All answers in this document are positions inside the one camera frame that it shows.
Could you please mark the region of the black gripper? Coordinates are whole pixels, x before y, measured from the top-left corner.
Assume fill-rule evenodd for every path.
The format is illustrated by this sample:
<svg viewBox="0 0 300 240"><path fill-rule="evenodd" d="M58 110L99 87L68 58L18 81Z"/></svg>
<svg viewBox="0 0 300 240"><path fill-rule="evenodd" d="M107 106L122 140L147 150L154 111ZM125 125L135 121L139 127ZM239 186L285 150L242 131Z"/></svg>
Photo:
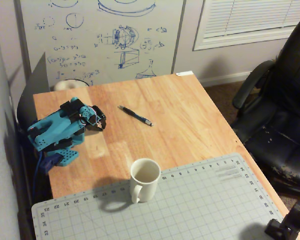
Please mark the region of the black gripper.
<svg viewBox="0 0 300 240"><path fill-rule="evenodd" d="M91 106L95 111L95 123L93 125L86 124L85 128L89 131L103 131L106 128L106 116L96 105Z"/></svg>

